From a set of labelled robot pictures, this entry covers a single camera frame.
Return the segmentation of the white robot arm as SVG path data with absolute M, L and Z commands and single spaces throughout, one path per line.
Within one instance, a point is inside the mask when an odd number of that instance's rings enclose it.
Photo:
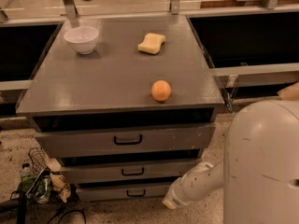
M 176 209 L 223 189 L 224 224 L 299 224 L 299 102 L 263 101 L 233 118 L 224 160 L 200 162 L 169 188 Z

